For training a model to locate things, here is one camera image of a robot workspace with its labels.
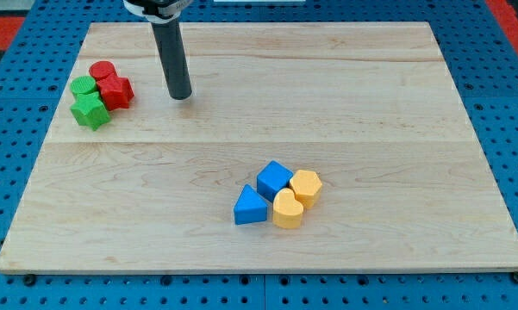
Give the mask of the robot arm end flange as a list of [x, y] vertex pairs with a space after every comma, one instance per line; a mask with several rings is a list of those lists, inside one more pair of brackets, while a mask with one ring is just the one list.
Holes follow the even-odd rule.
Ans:
[[165, 24], [179, 18], [192, 3], [193, 0], [123, 0], [128, 12], [155, 24]]

